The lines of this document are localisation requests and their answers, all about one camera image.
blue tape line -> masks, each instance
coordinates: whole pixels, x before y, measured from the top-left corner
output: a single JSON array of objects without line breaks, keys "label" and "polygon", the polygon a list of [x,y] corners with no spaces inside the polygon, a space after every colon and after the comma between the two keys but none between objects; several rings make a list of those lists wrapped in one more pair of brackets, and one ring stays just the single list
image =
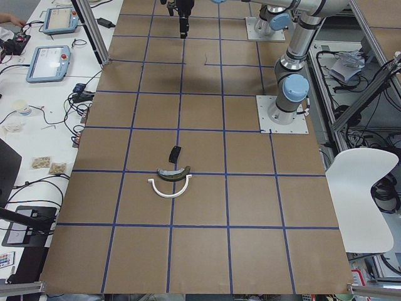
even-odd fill
[{"label": "blue tape line", "polygon": [[[114,172],[122,173],[123,171],[108,171],[103,169],[73,169],[73,172]],[[124,171],[126,174],[156,174],[155,171]],[[326,177],[324,174],[241,174],[231,172],[192,172],[193,175],[198,176],[230,176],[230,177]]]},{"label": "blue tape line", "polygon": [[[142,17],[150,17],[150,14],[130,14],[130,13],[123,13],[120,14],[120,16],[142,16]],[[155,14],[154,17],[165,17],[169,18],[168,16],[164,14]],[[191,16],[191,19],[219,19],[219,17],[205,17],[205,16]],[[220,17],[220,19],[228,19],[228,20],[240,20],[243,21],[243,18],[228,18],[228,17]]]},{"label": "blue tape line", "polygon": [[135,61],[135,60],[120,60],[114,58],[113,61],[122,61],[123,63],[143,63],[143,64],[164,64],[164,65],[185,65],[185,63],[175,63],[172,61]]},{"label": "blue tape line", "polygon": [[137,91],[117,91],[117,90],[96,90],[97,92],[102,92],[102,93],[126,93],[126,94],[137,94]]},{"label": "blue tape line", "polygon": [[276,156],[274,155],[274,145],[273,145],[272,134],[273,133],[270,130],[269,140],[270,140],[270,146],[271,146],[271,156],[272,156],[272,159],[273,159],[273,167],[274,167],[274,174],[275,174],[275,180],[276,180],[278,203],[279,203],[279,207],[280,207],[281,222],[282,222],[283,227],[284,227],[283,228],[283,235],[284,235],[284,244],[285,244],[285,247],[286,247],[289,277],[291,279],[291,287],[293,289],[293,294],[295,294],[296,290],[295,290],[295,282],[294,282],[294,275],[293,275],[293,267],[291,265],[291,258],[290,258],[290,255],[289,255],[287,232],[286,232],[286,229],[285,229],[286,224],[285,224],[285,219],[284,219],[283,204],[281,203],[281,194],[280,194],[280,187],[279,187],[279,183],[278,183]]},{"label": "blue tape line", "polygon": [[232,262],[231,262],[231,234],[230,234],[230,212],[229,212],[229,198],[228,198],[228,184],[227,184],[227,144],[226,144],[226,113],[224,103],[224,80],[223,80],[223,56],[221,46],[221,15],[220,15],[220,4],[217,5],[217,11],[219,15],[219,54],[220,54],[220,81],[221,81],[221,105],[222,105],[222,121],[223,121],[223,146],[224,146],[224,185],[226,190],[226,218],[227,218],[227,255],[228,255],[228,273],[229,273],[229,285],[230,293],[233,293],[233,281],[232,281]]},{"label": "blue tape line", "polygon": [[[252,9],[251,9],[251,4],[248,3],[249,5],[249,14],[250,16],[252,16]],[[256,53],[258,54],[258,63],[259,63],[259,72],[261,74],[261,81],[262,81],[262,91],[263,91],[263,95],[266,94],[266,90],[264,88],[264,80],[263,80],[263,69],[262,69],[262,63],[261,63],[261,54],[259,51],[259,42],[256,42]]]},{"label": "blue tape line", "polygon": [[264,230],[339,230],[330,226],[255,226],[255,225],[220,225],[220,224],[129,224],[129,223],[69,223],[59,222],[58,226],[93,226],[122,228],[189,228],[189,229],[264,229]]},{"label": "blue tape line", "polygon": [[[152,14],[155,12],[155,7],[156,7],[156,0],[154,0]],[[153,16],[150,19],[150,26],[149,26],[148,35],[150,35],[150,29],[152,28],[152,21],[153,21]],[[147,43],[146,43],[146,47],[145,47],[145,54],[143,56],[143,60],[146,59],[147,50],[148,50],[148,46],[149,46],[149,39],[150,38],[147,38]],[[144,68],[141,68],[141,72],[140,72],[140,78],[139,78],[139,83],[138,83],[138,91],[140,91],[140,86],[141,86],[141,83],[142,83],[143,69]],[[137,111],[138,98],[139,98],[139,93],[137,93],[137,97],[136,97],[136,100],[135,100],[135,107],[134,107],[134,110],[133,110],[131,127],[133,127],[133,123],[135,121],[135,115],[136,115],[135,113]],[[120,190],[118,191],[118,198],[117,198],[117,203],[116,203],[115,212],[114,212],[114,220],[113,220],[114,223],[116,223],[116,221],[117,221],[118,209],[119,209],[119,206],[120,206],[120,199],[121,199],[122,187],[123,187],[123,183],[124,183],[125,170],[127,169],[128,154],[130,152],[130,146],[131,146],[131,140],[132,140],[132,131],[133,130],[131,129],[130,130],[130,137],[128,138],[127,151],[125,153],[123,174],[122,174],[122,177],[121,177]],[[106,260],[106,265],[105,265],[105,273],[103,275],[103,283],[102,283],[101,293],[103,293],[105,291],[105,285],[106,285],[107,273],[108,273],[108,264],[110,262],[110,255],[111,255],[111,252],[112,252],[114,229],[115,228],[113,227],[112,234],[110,235],[110,244],[109,244],[109,249],[108,249],[108,253],[107,253],[107,260]]]},{"label": "blue tape line", "polygon": [[116,130],[179,130],[184,132],[232,132],[232,133],[260,133],[258,130],[220,130],[220,129],[181,129],[178,128],[161,128],[161,127],[111,127],[101,125],[87,125],[87,129],[116,129]]},{"label": "blue tape line", "polygon": [[[117,36],[119,38],[146,38],[148,36],[140,35],[140,34],[114,34],[113,36]],[[179,36],[149,36],[149,38],[155,39],[179,39]],[[242,41],[247,42],[248,40],[241,40],[241,39],[219,39],[219,38],[194,38],[194,37],[187,37],[187,40],[210,40],[210,41]]]}]

metal frame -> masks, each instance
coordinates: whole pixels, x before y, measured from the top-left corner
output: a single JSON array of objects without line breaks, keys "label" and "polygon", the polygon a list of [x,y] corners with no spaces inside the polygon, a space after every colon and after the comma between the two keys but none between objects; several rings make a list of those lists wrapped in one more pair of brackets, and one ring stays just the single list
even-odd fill
[{"label": "metal frame", "polygon": [[401,298],[401,290],[396,288],[364,287],[361,285],[351,284],[348,285],[348,290],[352,295],[357,295],[357,296],[390,298],[390,299]]},{"label": "metal frame", "polygon": [[26,295],[28,293],[44,293],[44,282],[2,284],[0,285],[0,297]]},{"label": "metal frame", "polygon": [[110,57],[108,55],[107,47],[102,35],[100,34],[99,27],[89,2],[87,0],[71,0],[71,2],[80,18],[99,64],[102,66],[109,64]]}]

grid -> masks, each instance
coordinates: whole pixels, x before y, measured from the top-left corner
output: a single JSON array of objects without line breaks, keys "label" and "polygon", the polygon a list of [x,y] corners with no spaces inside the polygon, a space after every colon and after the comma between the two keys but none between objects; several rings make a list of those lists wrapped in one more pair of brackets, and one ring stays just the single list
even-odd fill
[{"label": "grid", "polygon": [[[198,0],[180,40],[177,18],[142,2],[122,7],[42,276],[49,292],[344,292],[350,268],[311,124],[310,135],[258,129],[254,96],[276,92],[286,45],[245,40],[253,4]],[[146,183],[185,165],[194,177],[177,199]]]}]

